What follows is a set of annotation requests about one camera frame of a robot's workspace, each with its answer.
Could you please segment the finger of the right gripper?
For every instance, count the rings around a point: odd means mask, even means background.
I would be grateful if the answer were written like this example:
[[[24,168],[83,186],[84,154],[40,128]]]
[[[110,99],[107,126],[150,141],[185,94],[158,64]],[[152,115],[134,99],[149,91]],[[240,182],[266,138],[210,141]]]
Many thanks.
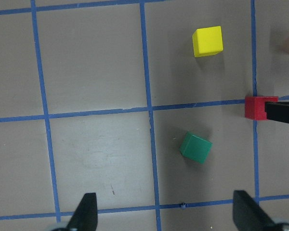
[[[266,102],[266,118],[289,124],[289,102]]]

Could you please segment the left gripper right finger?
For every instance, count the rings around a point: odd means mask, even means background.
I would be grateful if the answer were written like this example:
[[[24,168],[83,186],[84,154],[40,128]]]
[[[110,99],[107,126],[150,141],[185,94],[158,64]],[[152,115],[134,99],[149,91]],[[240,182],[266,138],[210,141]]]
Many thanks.
[[[244,190],[233,192],[233,222],[238,231],[274,231],[276,224]]]

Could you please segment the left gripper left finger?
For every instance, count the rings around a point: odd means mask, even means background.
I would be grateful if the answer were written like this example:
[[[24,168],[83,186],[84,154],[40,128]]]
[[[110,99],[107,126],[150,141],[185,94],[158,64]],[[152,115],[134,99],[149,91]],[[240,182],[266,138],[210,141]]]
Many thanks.
[[[96,193],[84,194],[72,218],[68,222],[68,231],[95,231],[98,224]]]

